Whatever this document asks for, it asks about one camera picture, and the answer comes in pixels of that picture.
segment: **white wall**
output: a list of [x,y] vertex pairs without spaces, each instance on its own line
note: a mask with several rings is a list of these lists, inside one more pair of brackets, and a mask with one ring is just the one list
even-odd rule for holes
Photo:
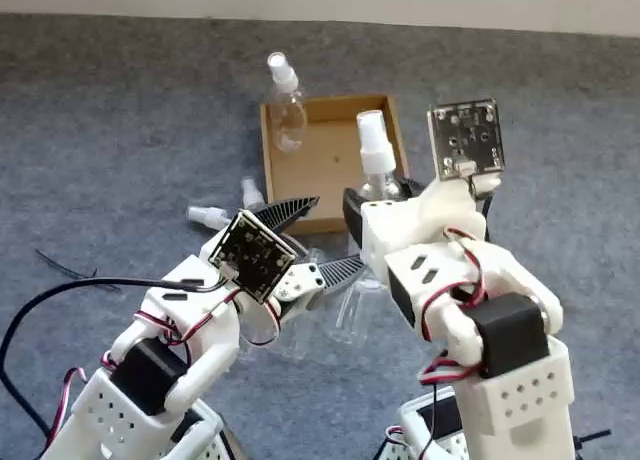
[[640,36],[640,0],[0,0],[0,11],[349,20]]

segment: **brown box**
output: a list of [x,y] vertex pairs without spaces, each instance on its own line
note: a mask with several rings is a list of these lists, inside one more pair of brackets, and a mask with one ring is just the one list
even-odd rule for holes
[[350,95],[311,98],[305,102],[309,127],[299,150],[284,153],[272,139],[269,106],[261,105],[262,150],[269,202],[296,197],[320,197],[310,214],[289,233],[342,232],[342,192],[364,182],[356,115],[382,110],[396,157],[396,172],[409,168],[393,99],[387,95]]

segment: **ventilation hole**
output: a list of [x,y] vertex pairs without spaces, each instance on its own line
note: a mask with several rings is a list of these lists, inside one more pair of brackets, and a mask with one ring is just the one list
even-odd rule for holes
[[202,279],[202,278],[183,278],[180,281],[182,283],[186,283],[188,285],[195,285],[197,287],[204,287],[204,279]]
[[169,302],[184,301],[189,298],[186,293],[165,293],[162,298]]
[[413,265],[411,265],[411,270],[417,270],[419,269],[422,264],[424,263],[424,261],[427,259],[427,257],[425,255],[420,255],[418,258],[416,258],[416,260],[413,262]]
[[424,278],[422,279],[422,283],[426,285],[427,283],[431,282],[431,280],[433,280],[433,278],[437,274],[438,274],[438,270],[435,270],[435,269],[429,270],[427,274],[424,276]]

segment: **bottle cap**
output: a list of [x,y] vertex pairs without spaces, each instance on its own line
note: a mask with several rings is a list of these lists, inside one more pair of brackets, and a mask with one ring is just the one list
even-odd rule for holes
[[393,172],[396,159],[387,137],[384,116],[381,110],[361,112],[357,116],[360,134],[360,157],[366,175]]
[[291,93],[298,88],[298,76],[287,57],[282,52],[273,52],[267,59],[276,88],[283,93]]

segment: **gray carpet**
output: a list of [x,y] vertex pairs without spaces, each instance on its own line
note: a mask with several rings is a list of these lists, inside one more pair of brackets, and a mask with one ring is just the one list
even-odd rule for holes
[[[637,458],[640,367],[640,40],[337,23],[0,16],[0,330],[63,280],[38,247],[87,272],[161,277],[207,233],[190,199],[237,207],[262,174],[264,60],[282,49],[314,95],[396,95],[414,177],[433,176],[430,103],[493,96],[508,173],[495,240],[566,307],[576,433],[611,427],[585,459]],[[343,238],[315,238],[337,254]],[[67,368],[93,369],[142,299],[86,289],[20,330],[9,367],[52,418]],[[210,390],[255,458],[368,459],[433,354],[388,306],[334,366],[259,352]],[[37,429],[0,391],[0,456],[33,458]]]

